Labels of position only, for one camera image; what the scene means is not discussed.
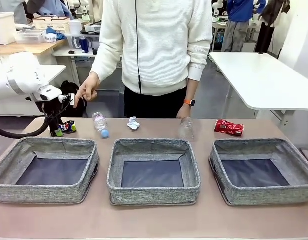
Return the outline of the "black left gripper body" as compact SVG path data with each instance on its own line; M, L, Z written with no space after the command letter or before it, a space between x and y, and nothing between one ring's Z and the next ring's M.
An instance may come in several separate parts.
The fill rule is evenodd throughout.
M74 94L60 95L59 97L50 101L35 101L39 111L44 114L45 122L62 125L62 113L70 106L74 105Z

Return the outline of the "person's right hand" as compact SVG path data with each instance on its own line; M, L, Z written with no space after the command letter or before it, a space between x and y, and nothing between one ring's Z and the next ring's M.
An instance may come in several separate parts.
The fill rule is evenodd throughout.
M73 107L76 108L78 106L80 99L85 99L87 102L94 100L98 96L97 88L100 83L98 75L95 72L91 72L76 93Z

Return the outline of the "person's left hand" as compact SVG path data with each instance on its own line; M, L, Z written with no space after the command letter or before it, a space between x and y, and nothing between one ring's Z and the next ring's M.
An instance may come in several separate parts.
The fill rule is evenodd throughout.
M178 111L176 118L177 119L190 118L191 117L191 110L192 110L192 107L190 105L184 103L183 106Z

